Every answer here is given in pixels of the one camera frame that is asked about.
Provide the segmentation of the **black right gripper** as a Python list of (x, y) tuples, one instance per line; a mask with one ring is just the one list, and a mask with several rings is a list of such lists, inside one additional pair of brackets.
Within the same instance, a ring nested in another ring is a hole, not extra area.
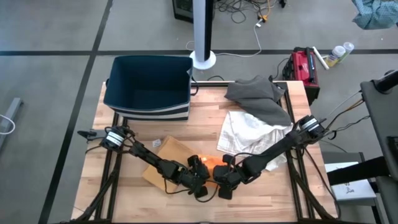
[(241, 166), (235, 166), (236, 157), (224, 154), (222, 161), (227, 166), (215, 166), (213, 169), (213, 179), (223, 185), (218, 191), (219, 198), (231, 200), (233, 191), (231, 189), (237, 187), (239, 184), (246, 184), (246, 174)]

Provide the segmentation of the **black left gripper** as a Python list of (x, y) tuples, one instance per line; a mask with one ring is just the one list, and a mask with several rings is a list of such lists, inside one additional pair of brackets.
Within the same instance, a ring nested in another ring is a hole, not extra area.
[(194, 197), (202, 198), (208, 195), (208, 189), (204, 185), (210, 178), (207, 166), (197, 155), (187, 159), (190, 169), (184, 169), (180, 172), (180, 183), (188, 189), (194, 189)]

